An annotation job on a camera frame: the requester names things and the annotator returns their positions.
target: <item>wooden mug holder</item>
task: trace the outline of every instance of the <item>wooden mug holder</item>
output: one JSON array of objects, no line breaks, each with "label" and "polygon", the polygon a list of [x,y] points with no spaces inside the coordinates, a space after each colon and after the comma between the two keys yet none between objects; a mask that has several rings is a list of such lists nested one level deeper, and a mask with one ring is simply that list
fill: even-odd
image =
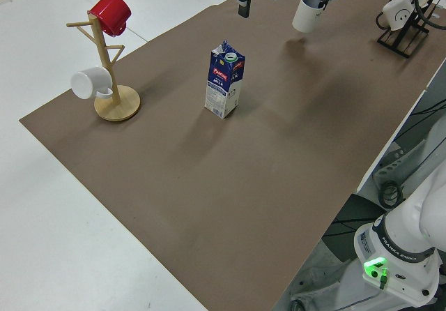
[{"label": "wooden mug holder", "polygon": [[[81,31],[88,39],[96,44],[98,49],[100,61],[102,67],[106,68],[113,82],[111,98],[103,99],[96,98],[94,102],[95,110],[99,117],[108,121],[124,121],[135,115],[141,104],[138,93],[129,86],[118,85],[113,73],[113,65],[124,50],[124,45],[111,45],[105,44],[104,34],[100,26],[99,19],[92,14],[88,14],[89,20],[87,22],[67,23],[67,27],[76,27]],[[83,26],[91,26],[93,36],[85,31]],[[113,60],[110,61],[108,50],[118,50]]]}]

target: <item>brown mat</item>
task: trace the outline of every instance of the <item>brown mat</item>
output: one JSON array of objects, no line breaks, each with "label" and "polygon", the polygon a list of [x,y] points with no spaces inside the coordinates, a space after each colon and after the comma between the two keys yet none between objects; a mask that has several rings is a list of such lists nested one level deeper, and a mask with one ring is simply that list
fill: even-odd
[{"label": "brown mat", "polygon": [[[434,30],[410,60],[377,44],[386,1],[333,1],[306,36],[298,0],[248,20],[227,1],[116,64],[132,119],[68,91],[21,122],[209,310],[270,310],[446,54]],[[247,60],[221,120],[203,104],[224,39]]]}]

